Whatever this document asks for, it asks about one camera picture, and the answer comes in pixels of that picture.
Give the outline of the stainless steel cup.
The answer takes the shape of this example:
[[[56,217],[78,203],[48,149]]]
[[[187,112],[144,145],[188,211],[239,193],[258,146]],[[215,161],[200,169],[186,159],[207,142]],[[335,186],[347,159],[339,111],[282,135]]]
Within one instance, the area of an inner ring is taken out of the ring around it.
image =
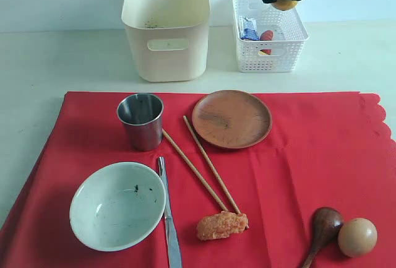
[[[160,145],[164,109],[163,101],[152,93],[136,93],[119,103],[116,114],[133,148],[150,151]]]

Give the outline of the metal table knife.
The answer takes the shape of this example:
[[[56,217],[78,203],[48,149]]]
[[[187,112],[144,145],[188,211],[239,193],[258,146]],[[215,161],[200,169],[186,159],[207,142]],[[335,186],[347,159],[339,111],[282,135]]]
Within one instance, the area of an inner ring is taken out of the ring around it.
[[[161,181],[164,185],[165,189],[165,209],[164,209],[164,218],[165,218],[165,234],[166,234],[166,243],[167,243],[167,251],[168,251],[168,265],[169,267],[183,267],[181,249],[179,246],[178,235],[176,231],[176,227],[174,225],[173,216],[171,213],[171,205],[170,205],[170,195],[168,190],[168,178],[166,174],[166,166],[165,166],[165,158],[158,158],[158,170]]]

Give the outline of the red sausage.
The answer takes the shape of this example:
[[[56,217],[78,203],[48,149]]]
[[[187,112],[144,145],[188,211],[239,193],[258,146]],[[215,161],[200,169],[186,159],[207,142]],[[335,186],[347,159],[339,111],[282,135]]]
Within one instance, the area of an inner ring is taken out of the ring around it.
[[[260,36],[260,41],[272,41],[272,39],[273,39],[273,31],[271,30],[266,30]],[[266,52],[268,55],[271,55],[272,52],[271,49],[263,49],[261,51]]]

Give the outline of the fried chicken piece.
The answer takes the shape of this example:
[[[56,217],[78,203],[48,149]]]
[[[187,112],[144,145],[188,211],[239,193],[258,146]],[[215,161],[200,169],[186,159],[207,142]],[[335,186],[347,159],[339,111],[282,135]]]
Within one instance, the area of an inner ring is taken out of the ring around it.
[[[196,227],[198,239],[201,241],[228,238],[240,234],[248,227],[246,214],[220,212],[202,218]]]

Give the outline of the white perforated plastic basket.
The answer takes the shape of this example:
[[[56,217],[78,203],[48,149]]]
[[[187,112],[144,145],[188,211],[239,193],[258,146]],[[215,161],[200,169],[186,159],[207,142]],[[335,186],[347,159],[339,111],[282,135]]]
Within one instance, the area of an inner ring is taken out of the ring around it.
[[[308,39],[297,10],[280,11],[261,0],[232,0],[232,3],[238,69],[245,73],[293,71]],[[272,41],[240,39],[239,16],[256,19],[258,36],[266,30],[273,31]],[[271,49],[271,55],[260,55],[263,49]]]

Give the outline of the brown wooden plate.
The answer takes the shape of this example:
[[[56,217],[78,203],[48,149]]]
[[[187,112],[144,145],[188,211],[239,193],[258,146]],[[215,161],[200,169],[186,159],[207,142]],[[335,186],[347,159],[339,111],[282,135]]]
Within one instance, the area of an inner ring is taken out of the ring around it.
[[[206,142],[223,149],[244,149],[263,141],[272,129],[272,114],[257,96],[219,90],[195,105],[192,126]]]

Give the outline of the dark wooden spoon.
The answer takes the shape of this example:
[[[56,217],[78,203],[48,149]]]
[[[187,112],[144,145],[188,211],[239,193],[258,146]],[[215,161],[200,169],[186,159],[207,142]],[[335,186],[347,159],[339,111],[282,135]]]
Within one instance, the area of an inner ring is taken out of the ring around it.
[[[338,236],[343,223],[341,213],[334,208],[320,207],[315,210],[311,247],[301,267],[311,266],[317,253]]]

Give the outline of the wooden chopstick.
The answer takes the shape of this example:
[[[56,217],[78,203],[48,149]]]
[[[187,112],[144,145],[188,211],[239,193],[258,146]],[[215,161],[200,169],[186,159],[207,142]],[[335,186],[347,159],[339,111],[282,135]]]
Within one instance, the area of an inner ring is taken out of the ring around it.
[[[186,165],[192,170],[204,188],[208,191],[208,193],[214,198],[215,202],[220,206],[221,210],[228,211],[226,205],[222,202],[219,196],[215,193],[215,191],[211,188],[211,186],[206,182],[205,178],[201,175],[198,169],[194,166],[194,164],[188,159],[188,157],[184,154],[184,152],[180,149],[180,147],[176,144],[176,142],[171,138],[171,136],[162,129],[162,134],[166,138],[166,140],[171,144],[171,146],[177,151],[179,156],[184,160]]]
[[[191,133],[193,139],[195,140],[199,150],[201,151],[201,154],[203,155],[205,161],[207,162],[208,166],[210,167],[213,175],[215,176],[215,178],[217,179],[218,183],[220,184],[223,192],[225,193],[226,197],[228,198],[229,202],[231,203],[231,205],[233,206],[234,210],[236,211],[237,214],[240,214],[241,211],[237,205],[237,203],[235,202],[235,200],[233,199],[232,195],[230,194],[229,190],[227,189],[225,183],[223,182],[221,176],[218,174],[217,169],[214,167],[211,159],[209,158],[207,152],[205,151],[204,147],[202,146],[202,144],[200,143],[200,140],[198,139],[196,133],[194,132],[188,118],[186,115],[183,116],[183,120],[189,130],[189,132]]]

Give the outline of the blue white milk carton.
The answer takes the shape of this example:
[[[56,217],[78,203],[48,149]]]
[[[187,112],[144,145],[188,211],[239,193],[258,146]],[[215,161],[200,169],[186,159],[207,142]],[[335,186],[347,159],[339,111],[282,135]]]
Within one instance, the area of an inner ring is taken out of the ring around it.
[[[259,41],[255,18],[239,16],[239,36],[242,40]]]

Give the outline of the right wooden chopstick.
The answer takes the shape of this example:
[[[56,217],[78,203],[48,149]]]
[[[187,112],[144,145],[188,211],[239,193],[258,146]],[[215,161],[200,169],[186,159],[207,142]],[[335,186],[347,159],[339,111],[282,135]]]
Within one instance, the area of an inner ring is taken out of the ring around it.
[[[194,132],[188,118],[186,115],[183,116],[183,120],[189,130],[189,132],[191,133],[193,139],[195,140],[199,150],[201,151],[201,154],[203,155],[205,161],[207,162],[208,166],[210,167],[213,175],[215,176],[215,178],[217,179],[218,183],[220,184],[223,192],[225,193],[226,197],[228,198],[229,202],[231,203],[231,205],[233,206],[234,210],[236,211],[237,214],[240,214],[241,211],[237,205],[237,203],[235,202],[235,200],[233,199],[232,195],[230,194],[229,190],[227,189],[225,183],[223,182],[221,176],[218,174],[217,169],[214,167],[211,159],[209,158],[207,152],[205,151],[204,147],[202,146],[202,144],[200,143],[200,140],[198,139],[196,133]]]

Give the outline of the left wooden chopstick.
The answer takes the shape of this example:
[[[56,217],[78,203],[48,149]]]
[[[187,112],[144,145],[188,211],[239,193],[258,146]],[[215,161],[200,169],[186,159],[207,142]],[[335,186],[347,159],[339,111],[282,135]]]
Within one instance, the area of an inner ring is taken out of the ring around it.
[[[198,169],[194,166],[194,164],[188,159],[188,157],[184,154],[184,152],[180,149],[180,147],[176,144],[176,142],[171,138],[171,136],[162,129],[162,134],[166,138],[166,140],[171,144],[171,146],[177,151],[179,156],[184,160],[186,165],[192,170],[204,188],[208,191],[208,193],[214,198],[215,202],[220,206],[221,210],[228,211],[226,205],[222,202],[219,196],[215,193],[215,191],[211,188],[211,186],[206,182],[205,178],[201,175]]]

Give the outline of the pale green bowl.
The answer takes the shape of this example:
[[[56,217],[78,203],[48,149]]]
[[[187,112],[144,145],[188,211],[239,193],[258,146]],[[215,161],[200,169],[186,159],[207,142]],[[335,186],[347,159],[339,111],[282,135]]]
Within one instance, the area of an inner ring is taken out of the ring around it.
[[[69,222],[85,246],[120,251],[154,231],[165,205],[165,186],[158,173],[141,163],[118,162],[82,182],[71,200]]]

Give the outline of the brown egg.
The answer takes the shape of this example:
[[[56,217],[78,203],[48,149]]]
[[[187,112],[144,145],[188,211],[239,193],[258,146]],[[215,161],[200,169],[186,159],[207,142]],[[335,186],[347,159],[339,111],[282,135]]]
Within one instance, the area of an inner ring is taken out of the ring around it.
[[[348,257],[370,253],[377,243],[377,229],[366,218],[354,218],[343,224],[338,233],[338,247]]]

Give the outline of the cream plastic bin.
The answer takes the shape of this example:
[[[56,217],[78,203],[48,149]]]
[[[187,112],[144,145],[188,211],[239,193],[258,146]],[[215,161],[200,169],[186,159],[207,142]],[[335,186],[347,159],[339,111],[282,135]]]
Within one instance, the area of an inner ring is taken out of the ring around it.
[[[134,67],[149,82],[192,80],[207,66],[209,0],[124,0]]]

